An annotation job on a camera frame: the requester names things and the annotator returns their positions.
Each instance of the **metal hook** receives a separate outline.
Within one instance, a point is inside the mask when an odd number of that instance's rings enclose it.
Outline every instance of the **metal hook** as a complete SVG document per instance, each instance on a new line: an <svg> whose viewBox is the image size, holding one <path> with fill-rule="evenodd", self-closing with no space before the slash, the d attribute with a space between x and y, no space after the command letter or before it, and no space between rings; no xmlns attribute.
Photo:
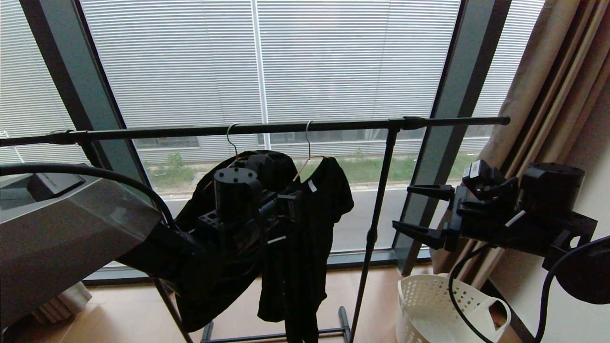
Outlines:
<svg viewBox="0 0 610 343"><path fill-rule="evenodd" d="M233 146L233 148L235 149L235 159L237 159L237 156L238 156L238 154L237 154L237 146L235 144L233 144L231 142L231 140L229 139L229 131L231 130L231 128L233 126L235 126L237 124L239 124L239 123L233 123L233 124L229 125L229 128L227 129L227 142L229 142L229 144L231 144Z"/></svg>
<svg viewBox="0 0 610 343"><path fill-rule="evenodd" d="M309 159L311 159L311 142L309 141L309 136L307 135L309 133L309 124L311 124L313 120L310 120L307 122L307 126L305 126L305 139L307 140L307 156L309 156Z"/></svg>

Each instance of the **white wall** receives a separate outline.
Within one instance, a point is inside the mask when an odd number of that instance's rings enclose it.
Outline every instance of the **white wall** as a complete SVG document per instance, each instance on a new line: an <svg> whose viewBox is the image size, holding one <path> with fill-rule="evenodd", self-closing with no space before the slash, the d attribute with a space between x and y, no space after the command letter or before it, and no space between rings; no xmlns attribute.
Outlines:
<svg viewBox="0 0 610 343"><path fill-rule="evenodd" d="M598 220L594 239L610 235L610 82L602 90L566 164L582 168L587 174L574 211ZM542 258L510 251L491 276L532 334L537 331L540 292L547 274L541 264ZM554 281L543 342L610 342L610 305L576 300Z"/></svg>

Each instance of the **brown curtain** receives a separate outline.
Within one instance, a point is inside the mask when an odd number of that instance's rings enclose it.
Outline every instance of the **brown curtain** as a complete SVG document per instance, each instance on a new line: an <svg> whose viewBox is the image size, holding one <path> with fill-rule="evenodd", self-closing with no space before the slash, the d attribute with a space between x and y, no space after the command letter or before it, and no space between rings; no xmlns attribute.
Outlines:
<svg viewBox="0 0 610 343"><path fill-rule="evenodd" d="M533 161L563 162L608 78L609 49L607 1L547 1L500 110L511 124L494 127L479 158L507 178L521 176ZM454 252L432 250L434 272L448 273L482 245L464 239ZM459 279L480 288L502 253L496 248L472 259Z"/></svg>

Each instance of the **white plastic basket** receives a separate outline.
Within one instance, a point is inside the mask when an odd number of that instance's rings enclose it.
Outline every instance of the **white plastic basket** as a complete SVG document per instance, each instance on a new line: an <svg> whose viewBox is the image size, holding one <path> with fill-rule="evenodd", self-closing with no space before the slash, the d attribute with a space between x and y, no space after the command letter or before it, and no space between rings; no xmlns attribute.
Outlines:
<svg viewBox="0 0 610 343"><path fill-rule="evenodd" d="M398 282L398 343L465 343L481 339L459 317L448 293L449 279L438 275L413 275ZM498 298L490 297L461 281L453 281L453 291L468 320L490 341L497 342L511 322L511 310ZM489 307L499 301L506 308L506 323L495 328Z"/></svg>

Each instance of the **black garment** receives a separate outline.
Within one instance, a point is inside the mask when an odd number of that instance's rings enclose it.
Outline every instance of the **black garment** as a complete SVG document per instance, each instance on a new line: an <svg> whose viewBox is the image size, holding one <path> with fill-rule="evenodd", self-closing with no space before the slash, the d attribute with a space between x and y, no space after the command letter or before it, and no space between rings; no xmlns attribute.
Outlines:
<svg viewBox="0 0 610 343"><path fill-rule="evenodd" d="M290 157L275 151L260 150L246 151L240 154L239 158L260 159L263 156L268 156L272 163L266 165L266 172L259 175L259 181L265 189L272 192L285 189L297 173ZM214 179L214 172L229 166L234 159L232 157L217 165L197 183L193 196L176 217L176 223L181 229L190 231L195 227L198 217L214 210L214 184L211 183ZM260 259L263 255L254 250L242 256L241 261L226 265L222 271L220 281L208 294L202 294L197 299L176 295L176 303L185 330L188 332L196 331L227 309L259 276Z"/></svg>
<svg viewBox="0 0 610 343"><path fill-rule="evenodd" d="M293 234L267 247L262 267L259 317L285 320L289 342L318 342L316 312L326 298L326 261L332 229L354 207L350 185L337 161L325 157L305 182L304 222Z"/></svg>

